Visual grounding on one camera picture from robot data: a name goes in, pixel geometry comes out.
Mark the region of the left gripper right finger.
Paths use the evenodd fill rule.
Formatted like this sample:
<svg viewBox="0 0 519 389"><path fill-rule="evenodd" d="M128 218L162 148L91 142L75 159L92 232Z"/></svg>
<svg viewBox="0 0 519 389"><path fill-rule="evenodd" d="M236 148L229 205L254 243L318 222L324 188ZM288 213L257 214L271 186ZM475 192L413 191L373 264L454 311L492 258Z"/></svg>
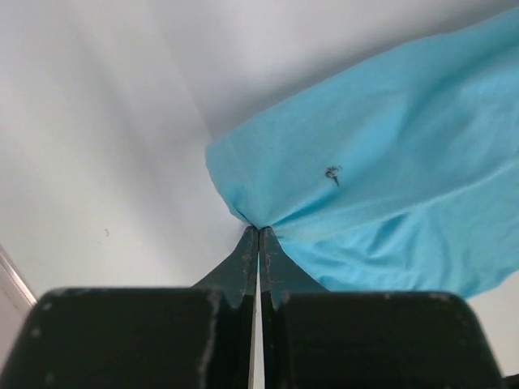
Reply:
<svg viewBox="0 0 519 389"><path fill-rule="evenodd" d="M259 234L268 388L502 388L465 301L439 292L330 292Z"/></svg>

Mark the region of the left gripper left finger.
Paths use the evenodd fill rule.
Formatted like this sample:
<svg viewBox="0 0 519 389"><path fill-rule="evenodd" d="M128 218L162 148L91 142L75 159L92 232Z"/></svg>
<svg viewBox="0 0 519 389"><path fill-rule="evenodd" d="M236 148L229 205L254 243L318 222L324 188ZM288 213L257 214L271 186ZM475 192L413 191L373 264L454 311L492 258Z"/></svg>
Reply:
<svg viewBox="0 0 519 389"><path fill-rule="evenodd" d="M4 388L249 388L258 230L190 288L64 288L30 311Z"/></svg>

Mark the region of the light blue t shirt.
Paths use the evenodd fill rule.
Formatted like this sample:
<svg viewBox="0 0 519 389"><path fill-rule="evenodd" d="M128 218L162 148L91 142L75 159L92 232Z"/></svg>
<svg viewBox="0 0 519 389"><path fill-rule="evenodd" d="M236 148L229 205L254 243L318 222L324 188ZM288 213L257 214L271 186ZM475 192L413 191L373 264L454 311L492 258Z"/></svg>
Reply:
<svg viewBox="0 0 519 389"><path fill-rule="evenodd" d="M493 289L518 269L518 11L360 62L223 135L206 165L326 289Z"/></svg>

